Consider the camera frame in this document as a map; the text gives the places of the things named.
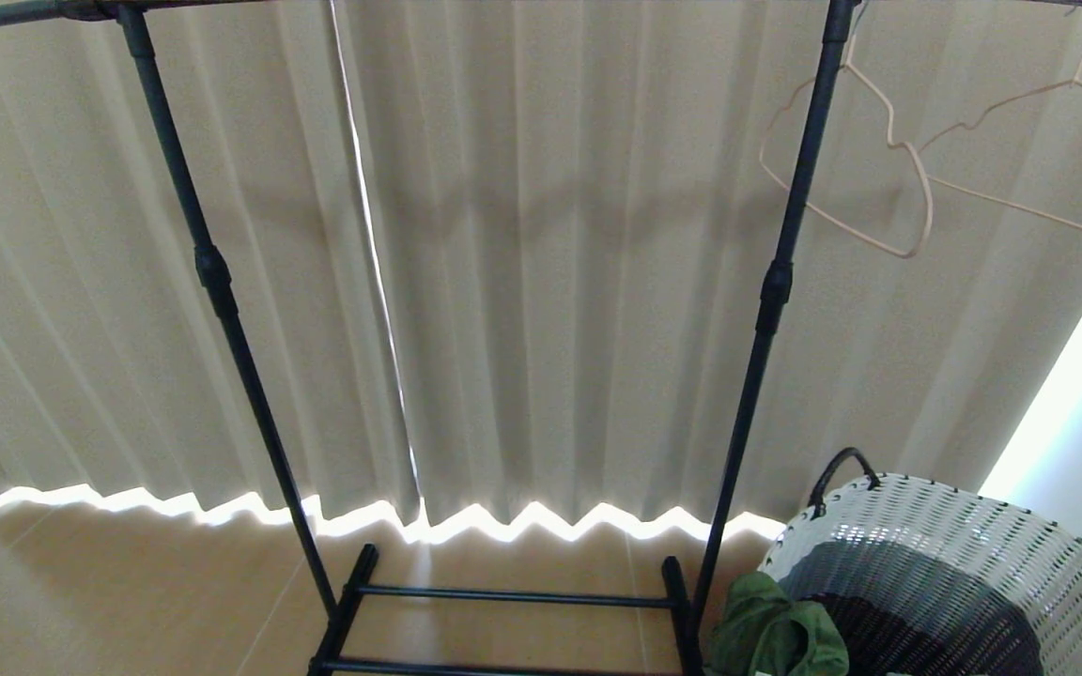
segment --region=clothes rack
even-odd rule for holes
[[[558,605],[596,605],[596,607],[665,609],[671,613],[674,642],[678,649],[679,667],[683,676],[699,676],[702,673],[699,634],[703,621],[709,588],[712,586],[716,569],[716,560],[721,555],[721,542],[724,536],[725,521],[729,517],[734,491],[742,465],[747,439],[751,433],[758,401],[760,389],[763,387],[765,366],[773,347],[774,334],[779,329],[782,308],[791,295],[793,286],[793,255],[795,240],[800,235],[804,210],[812,188],[816,160],[819,158],[826,121],[829,119],[829,105],[832,102],[833,89],[836,85],[839,68],[842,65],[843,51],[850,34],[850,16],[860,0],[829,0],[828,14],[824,18],[820,59],[817,63],[816,82],[813,87],[808,118],[804,123],[800,153],[795,161],[793,183],[787,197],[787,209],[779,231],[778,244],[770,266],[765,274],[760,294],[760,307],[755,324],[754,344],[751,358],[743,377],[743,388],[740,395],[733,437],[726,453],[721,491],[718,491],[716,508],[709,530],[709,541],[704,547],[704,556],[699,580],[696,582],[695,595],[688,598],[686,582],[683,578],[679,561],[675,557],[667,557],[661,566],[662,580],[665,583],[665,596],[618,596],[597,594],[533,594],[532,592],[500,592],[485,589],[456,589],[456,587],[403,587],[374,585],[374,566],[378,565],[379,553],[373,544],[366,544],[353,565],[348,581],[342,587],[340,597],[334,595],[331,581],[319,556],[317,544],[304,513],[295,476],[289,466],[287,453],[282,448],[278,427],[262,387],[253,353],[246,339],[245,326],[240,321],[236,296],[232,293],[232,274],[228,273],[226,261],[213,240],[210,228],[199,206],[195,184],[186,165],[182,143],[177,138],[177,129],[172,111],[169,109],[167,93],[161,81],[161,75],[156,61],[156,52],[147,30],[145,12],[186,5],[243,3],[252,0],[26,0],[23,3],[0,4],[0,26],[22,25],[23,23],[47,21],[48,18],[72,18],[74,21],[97,22],[115,21],[123,29],[129,52],[132,53],[138,80],[145,91],[147,108],[153,119],[154,130],[158,136],[164,155],[169,175],[177,196],[189,236],[194,240],[194,261],[199,282],[202,283],[210,299],[211,307],[219,317],[228,349],[235,360],[246,397],[253,410],[265,442],[270,465],[278,478],[283,500],[287,501],[291,521],[295,526],[295,534],[300,539],[304,557],[308,561],[319,599],[327,617],[325,629],[318,649],[308,662],[308,676],[321,676],[324,673],[356,672],[356,673],[413,673],[422,676],[628,676],[623,673],[576,672],[563,668],[519,668],[501,666],[467,666],[438,665],[387,662],[386,660],[347,659],[342,651],[345,646],[348,629],[356,619],[359,605],[367,596],[417,596],[417,598],[467,599],[485,601],[542,602]],[[1081,0],[1030,0],[1041,3],[1065,3],[1082,5]]]

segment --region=beige curtain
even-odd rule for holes
[[[823,10],[355,1],[335,32],[320,3],[150,13],[304,494],[409,518],[411,446],[434,522],[532,501],[708,518],[786,200],[758,134],[815,71]],[[1082,11],[1064,14],[875,3],[858,59],[924,141],[1070,74]],[[920,197],[854,84],[813,198],[905,246]],[[784,175],[803,111],[769,146]],[[1082,220],[1082,95],[926,162]],[[936,201],[907,262],[806,220],[738,511],[793,513],[842,445],[963,488],[1000,454],[1082,312],[1082,237]],[[0,30],[0,489],[278,503],[182,228],[118,29]]]
[[[409,439],[430,515],[541,501],[708,518],[786,196],[761,130],[824,3],[339,3]],[[875,3],[859,63],[924,141],[1068,75],[1082,12]],[[813,196],[907,247],[921,201],[846,76]],[[807,96],[769,157],[790,176]],[[951,180],[1082,218],[1082,97],[931,148]],[[1082,237],[937,189],[905,262],[808,217],[737,509],[782,517],[842,445],[963,488],[1082,310]]]
[[[326,4],[147,14],[304,495],[417,513]],[[281,503],[119,27],[0,29],[0,489]]]

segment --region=green clothing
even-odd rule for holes
[[[824,607],[789,600],[767,573],[743,574],[729,586],[704,662],[722,676],[846,676],[850,670]]]

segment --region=basket handle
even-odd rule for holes
[[[813,508],[813,518],[824,516],[824,488],[829,486],[829,480],[833,479],[833,473],[837,470],[837,467],[849,458],[858,461],[858,464],[862,466],[862,470],[871,479],[871,485],[867,487],[868,491],[874,491],[875,488],[880,487],[880,477],[875,476],[875,470],[871,468],[871,463],[862,458],[862,451],[854,448],[854,446],[847,446],[847,448],[839,451],[830,460],[829,465],[824,467],[824,472],[821,474],[821,478],[816,480],[816,487],[813,487],[813,492],[808,495],[808,506]]]

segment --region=laundry basket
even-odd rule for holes
[[[824,496],[857,459],[867,476]],[[824,605],[850,675],[1082,676],[1082,540],[1029,509],[830,461],[760,568]]]

